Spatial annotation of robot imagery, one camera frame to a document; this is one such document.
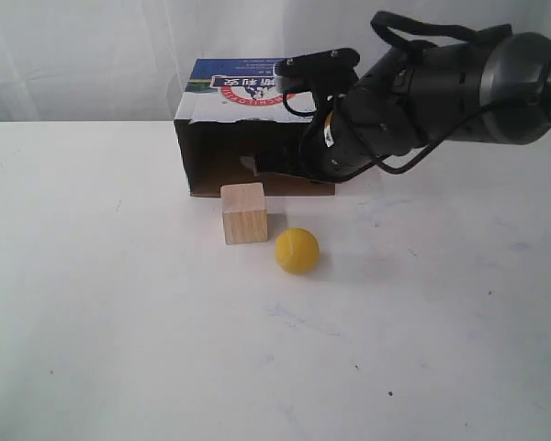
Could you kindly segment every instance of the tennis ball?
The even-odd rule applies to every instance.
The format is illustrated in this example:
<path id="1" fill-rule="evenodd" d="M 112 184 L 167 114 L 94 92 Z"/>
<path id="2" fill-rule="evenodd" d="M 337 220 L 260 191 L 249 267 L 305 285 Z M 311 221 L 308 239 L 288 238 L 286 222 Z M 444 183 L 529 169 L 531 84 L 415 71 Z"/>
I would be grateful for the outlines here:
<path id="1" fill-rule="evenodd" d="M 319 243 L 310 232 L 290 228 L 275 241 L 275 260 L 288 273 L 308 273 L 319 262 Z"/>

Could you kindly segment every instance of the white table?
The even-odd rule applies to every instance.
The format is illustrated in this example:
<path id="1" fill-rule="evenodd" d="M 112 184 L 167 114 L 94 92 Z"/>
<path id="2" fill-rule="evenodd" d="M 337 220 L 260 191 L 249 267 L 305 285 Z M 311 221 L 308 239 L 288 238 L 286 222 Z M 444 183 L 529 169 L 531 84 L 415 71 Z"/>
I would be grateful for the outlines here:
<path id="1" fill-rule="evenodd" d="M 312 276 L 171 122 L 0 124 L 0 441 L 551 441 L 551 133 L 268 204 Z"/>

